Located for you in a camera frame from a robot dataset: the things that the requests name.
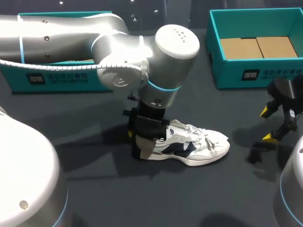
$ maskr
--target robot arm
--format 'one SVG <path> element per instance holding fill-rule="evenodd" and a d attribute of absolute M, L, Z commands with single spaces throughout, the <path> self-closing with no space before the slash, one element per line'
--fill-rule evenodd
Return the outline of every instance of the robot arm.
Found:
<path fill-rule="evenodd" d="M 138 89 L 139 104 L 129 116 L 129 131 L 166 138 L 163 119 L 194 63 L 200 44 L 178 25 L 161 27 L 155 36 L 133 36 L 114 14 L 83 18 L 0 16 L 0 64 L 39 70 L 97 70 L 112 90 Z M 46 64 L 93 59 L 96 65 L 54 67 Z"/>
<path fill-rule="evenodd" d="M 303 112 L 303 76 L 298 75 L 293 80 L 275 78 L 267 87 L 273 100 L 268 102 L 261 117 L 268 118 L 282 106 L 284 122 L 272 130 L 263 140 L 267 142 L 281 141 L 289 131 L 297 130 L 297 119 Z"/>

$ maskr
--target teal box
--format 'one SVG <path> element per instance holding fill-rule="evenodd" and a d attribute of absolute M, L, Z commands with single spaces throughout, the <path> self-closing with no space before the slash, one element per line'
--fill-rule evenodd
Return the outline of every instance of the teal box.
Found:
<path fill-rule="evenodd" d="M 20 13 L 21 16 L 48 17 L 88 17 L 111 12 L 57 12 L 57 13 Z M 94 61 L 67 61 L 52 63 L 53 66 L 92 65 Z M 108 92 L 97 76 L 96 70 L 84 71 L 44 71 L 27 70 L 0 65 L 13 93 L 61 93 L 61 92 Z"/>
<path fill-rule="evenodd" d="M 297 58 L 226 59 L 220 39 L 288 36 Z M 275 77 L 292 79 L 303 70 L 303 11 L 211 10 L 206 47 L 217 88 L 267 87 Z"/>

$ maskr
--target dark gray table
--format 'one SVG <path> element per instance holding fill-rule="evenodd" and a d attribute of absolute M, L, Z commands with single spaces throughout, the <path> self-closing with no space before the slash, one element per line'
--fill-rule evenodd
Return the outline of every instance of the dark gray table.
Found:
<path fill-rule="evenodd" d="M 75 227 L 276 227 L 272 200 L 298 135 L 287 135 L 262 163 L 247 163 L 251 146 L 280 125 L 282 112 L 259 117 L 269 100 L 264 89 L 217 90 L 205 30 L 195 32 L 199 57 L 166 113 L 230 138 L 229 154 L 206 166 L 134 160 L 122 116 L 134 103 L 126 94 L 13 96 L 0 76 L 1 105 L 56 146 Z"/>

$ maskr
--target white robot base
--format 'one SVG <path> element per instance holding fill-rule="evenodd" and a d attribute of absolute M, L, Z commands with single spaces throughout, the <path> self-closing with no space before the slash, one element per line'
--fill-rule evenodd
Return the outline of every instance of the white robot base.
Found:
<path fill-rule="evenodd" d="M 303 227 L 303 136 L 281 174 L 273 209 L 280 227 Z"/>
<path fill-rule="evenodd" d="M 35 129 L 0 109 L 0 227 L 70 227 L 57 153 Z"/>

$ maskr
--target open cardboard box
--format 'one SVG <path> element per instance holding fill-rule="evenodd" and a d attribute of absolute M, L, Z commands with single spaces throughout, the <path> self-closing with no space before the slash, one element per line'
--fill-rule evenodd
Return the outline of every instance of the open cardboard box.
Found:
<path fill-rule="evenodd" d="M 206 46 L 217 88 L 266 87 L 303 69 L 303 12 L 211 10 Z"/>

